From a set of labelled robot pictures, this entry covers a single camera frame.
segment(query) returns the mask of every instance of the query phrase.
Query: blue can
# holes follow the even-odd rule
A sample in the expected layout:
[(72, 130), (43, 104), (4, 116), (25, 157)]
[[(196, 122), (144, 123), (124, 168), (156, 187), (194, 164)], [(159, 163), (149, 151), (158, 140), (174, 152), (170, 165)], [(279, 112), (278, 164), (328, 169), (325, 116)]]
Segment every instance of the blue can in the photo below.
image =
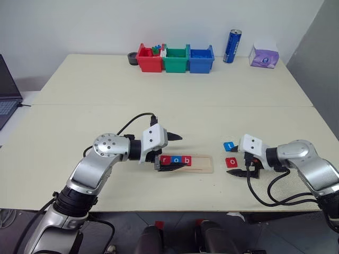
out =
[(234, 60), (235, 53), (237, 52), (240, 37), (242, 36), (241, 30), (232, 29), (229, 33), (227, 47), (224, 56), (224, 62), (231, 63)]

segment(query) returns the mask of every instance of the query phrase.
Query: white table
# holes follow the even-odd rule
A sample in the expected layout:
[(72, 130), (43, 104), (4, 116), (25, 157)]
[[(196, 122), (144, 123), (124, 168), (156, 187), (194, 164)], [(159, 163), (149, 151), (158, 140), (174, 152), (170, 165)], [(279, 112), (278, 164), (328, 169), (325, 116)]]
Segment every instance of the white table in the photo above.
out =
[[(149, 111), (184, 138), (164, 152), (211, 155), (214, 173), (159, 173), (151, 164), (119, 163), (94, 211), (318, 209), (312, 203), (262, 206), (245, 178), (226, 173), (225, 158), (234, 155), (222, 143), (236, 142), (245, 133), (271, 146), (309, 140), (320, 156), (339, 167), (339, 142), (282, 62), (270, 70), (250, 67), (247, 58), (232, 65), (216, 58), (210, 74), (155, 74), (130, 66), (126, 56), (70, 55), (0, 150), (0, 207), (39, 209), (64, 187), (82, 151), (99, 134), (117, 132), (136, 114)], [(139, 138), (148, 125), (149, 118), (139, 119), (125, 133)], [(252, 180), (264, 200), (276, 176), (262, 171), (259, 180)], [(292, 171), (276, 184), (273, 195), (280, 199), (306, 190)]]
[[(23, 98), (22, 104), (31, 105), (39, 91), (26, 91), (20, 93)], [(11, 116), (11, 118), (7, 121), (5, 126), (0, 131), (0, 146), (3, 146), (6, 143), (6, 141), (10, 138), (11, 133), (20, 124), (20, 122), (30, 109), (31, 109), (30, 107), (26, 106), (19, 107), (16, 109), (14, 114)]]

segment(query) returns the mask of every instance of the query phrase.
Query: floor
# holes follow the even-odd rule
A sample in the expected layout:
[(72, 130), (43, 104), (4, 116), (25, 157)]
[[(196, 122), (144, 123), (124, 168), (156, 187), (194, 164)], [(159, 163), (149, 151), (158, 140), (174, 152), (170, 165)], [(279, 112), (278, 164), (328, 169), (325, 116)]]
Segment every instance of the floor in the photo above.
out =
[[(241, 251), (264, 249), (268, 254), (338, 253), (338, 234), (327, 227), (321, 212), (252, 225), (224, 212), (124, 212), (96, 213), (94, 216), (115, 226), (116, 233), (111, 243), (117, 245), (118, 254), (133, 254), (142, 230), (155, 221), (165, 222), (165, 244), (171, 249), (168, 253), (195, 252), (193, 228), (197, 219), (218, 222), (232, 235)], [(1, 254), (12, 254), (19, 234), (32, 217), (31, 212), (18, 211), (14, 223), (9, 228), (0, 229)], [(110, 228), (90, 222), (84, 225), (83, 232), (84, 241), (80, 253), (102, 253)], [(19, 253), (22, 253), (26, 241), (27, 239)]]

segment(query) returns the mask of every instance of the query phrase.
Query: robotic arm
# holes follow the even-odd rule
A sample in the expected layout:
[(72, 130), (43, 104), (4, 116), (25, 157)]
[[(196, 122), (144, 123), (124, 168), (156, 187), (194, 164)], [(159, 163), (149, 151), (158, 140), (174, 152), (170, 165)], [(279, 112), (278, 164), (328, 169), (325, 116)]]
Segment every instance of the robotic arm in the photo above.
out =
[(135, 140), (133, 135), (120, 137), (113, 133), (97, 137), (92, 149), (76, 166), (66, 186), (46, 211), (24, 253), (77, 253), (82, 241), (79, 230), (96, 204), (114, 164), (126, 160), (139, 160), (140, 164), (154, 162), (169, 139), (182, 138), (152, 122), (141, 140)]
[(252, 155), (266, 170), (282, 172), (284, 168), (296, 169), (324, 211), (329, 226), (338, 231), (339, 172), (317, 154), (312, 143), (296, 140), (270, 148), (262, 140), (246, 134), (240, 139), (237, 149), (245, 153), (245, 164), (246, 156)]

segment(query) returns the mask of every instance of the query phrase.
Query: tissue box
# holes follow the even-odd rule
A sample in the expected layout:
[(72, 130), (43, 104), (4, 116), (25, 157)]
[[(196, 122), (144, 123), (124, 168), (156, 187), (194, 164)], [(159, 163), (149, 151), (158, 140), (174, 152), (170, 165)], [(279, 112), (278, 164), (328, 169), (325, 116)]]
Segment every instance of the tissue box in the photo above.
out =
[(254, 43), (249, 56), (251, 66), (274, 69), (278, 60), (279, 53), (274, 41), (261, 40)]

